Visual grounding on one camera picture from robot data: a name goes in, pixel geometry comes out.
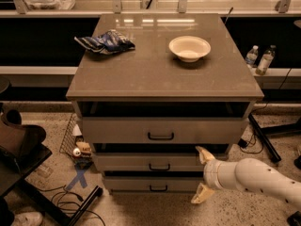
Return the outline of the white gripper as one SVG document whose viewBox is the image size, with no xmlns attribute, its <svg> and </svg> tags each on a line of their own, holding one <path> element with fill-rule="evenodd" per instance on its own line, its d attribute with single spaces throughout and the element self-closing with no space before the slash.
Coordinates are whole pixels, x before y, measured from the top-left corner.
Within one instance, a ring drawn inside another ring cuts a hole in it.
<svg viewBox="0 0 301 226">
<path fill-rule="evenodd" d="M 215 190 L 235 189 L 235 162 L 227 162 L 214 159 L 214 155 L 207 149 L 196 147 L 199 160 L 204 167 L 204 180 L 206 185 L 200 183 L 198 185 L 196 194 L 193 196 L 191 203 L 199 204 L 208 200 L 214 194 Z"/>
</svg>

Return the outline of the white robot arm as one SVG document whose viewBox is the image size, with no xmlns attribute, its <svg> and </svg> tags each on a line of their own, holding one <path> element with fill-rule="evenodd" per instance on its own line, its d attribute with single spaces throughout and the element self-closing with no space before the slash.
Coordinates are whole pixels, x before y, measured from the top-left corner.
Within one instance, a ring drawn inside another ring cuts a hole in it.
<svg viewBox="0 0 301 226">
<path fill-rule="evenodd" d="M 204 166 L 204 182 L 199 183 L 191 203 L 203 203 L 216 190 L 238 190 L 276 198 L 301 210 L 301 183 L 255 158 L 238 162 L 216 159 L 205 148 L 197 146 L 199 161 Z"/>
</svg>

